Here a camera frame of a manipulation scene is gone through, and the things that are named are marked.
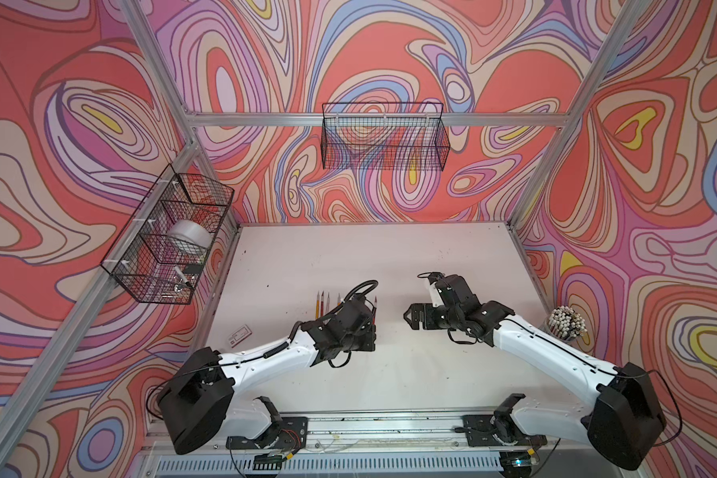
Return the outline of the red capped knife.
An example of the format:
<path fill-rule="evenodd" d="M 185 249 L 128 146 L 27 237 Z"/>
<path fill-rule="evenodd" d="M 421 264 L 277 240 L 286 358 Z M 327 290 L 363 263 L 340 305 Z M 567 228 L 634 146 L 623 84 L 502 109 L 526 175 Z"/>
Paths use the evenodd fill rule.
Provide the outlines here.
<path fill-rule="evenodd" d="M 378 296 L 374 296 L 374 302 L 372 302 L 372 325 L 376 326 L 376 311 L 378 310 Z"/>

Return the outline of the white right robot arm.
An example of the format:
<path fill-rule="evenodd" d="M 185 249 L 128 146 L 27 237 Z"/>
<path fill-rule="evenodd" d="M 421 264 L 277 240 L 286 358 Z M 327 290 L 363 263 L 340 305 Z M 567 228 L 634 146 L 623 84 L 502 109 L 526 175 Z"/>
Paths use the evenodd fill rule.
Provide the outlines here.
<path fill-rule="evenodd" d="M 459 275 L 424 272 L 430 300 L 414 303 L 404 320 L 414 330 L 462 332 L 467 344 L 512 354 L 557 380 L 579 401 L 543 404 L 511 394 L 494 410 L 487 432 L 510 446 L 530 436 L 587 444 L 618 468 L 635 471 L 657 445 L 666 419 L 650 374 L 629 362 L 590 357 L 531 325 L 497 301 L 481 302 Z"/>

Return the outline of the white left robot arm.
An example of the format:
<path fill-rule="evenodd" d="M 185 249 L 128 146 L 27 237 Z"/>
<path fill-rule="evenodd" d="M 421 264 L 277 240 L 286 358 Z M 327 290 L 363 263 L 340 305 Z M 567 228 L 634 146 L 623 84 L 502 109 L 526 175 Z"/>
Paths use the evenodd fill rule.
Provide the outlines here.
<path fill-rule="evenodd" d="M 237 400 L 269 380 L 328 364 L 341 354 L 376 349 L 376 305 L 358 294 L 316 320 L 297 323 L 281 340 L 241 353 L 205 347 L 184 363 L 157 394 L 157 406 L 173 450 L 189 454 L 219 432 L 258 441 L 266 447 L 281 430 L 272 400 Z"/>

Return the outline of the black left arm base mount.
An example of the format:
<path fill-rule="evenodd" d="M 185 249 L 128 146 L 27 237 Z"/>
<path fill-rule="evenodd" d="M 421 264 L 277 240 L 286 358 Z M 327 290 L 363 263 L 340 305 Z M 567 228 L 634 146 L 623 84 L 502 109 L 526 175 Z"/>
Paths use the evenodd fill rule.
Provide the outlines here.
<path fill-rule="evenodd" d="M 257 396 L 227 413 L 221 434 L 229 450 L 296 453 L 307 445 L 309 418 L 282 415 L 273 400 Z"/>

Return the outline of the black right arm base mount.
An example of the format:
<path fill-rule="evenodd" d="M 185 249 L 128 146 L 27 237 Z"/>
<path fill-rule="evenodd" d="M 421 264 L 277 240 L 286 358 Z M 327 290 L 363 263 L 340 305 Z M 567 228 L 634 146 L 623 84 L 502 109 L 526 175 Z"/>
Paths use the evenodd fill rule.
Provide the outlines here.
<path fill-rule="evenodd" d="M 469 414 L 462 416 L 462 424 L 455 426 L 455 433 L 465 435 L 470 447 L 532 447 L 548 444 L 545 435 L 525 434 L 514 422 L 511 413 L 516 404 L 525 400 L 525 394 L 510 394 L 492 414 Z"/>

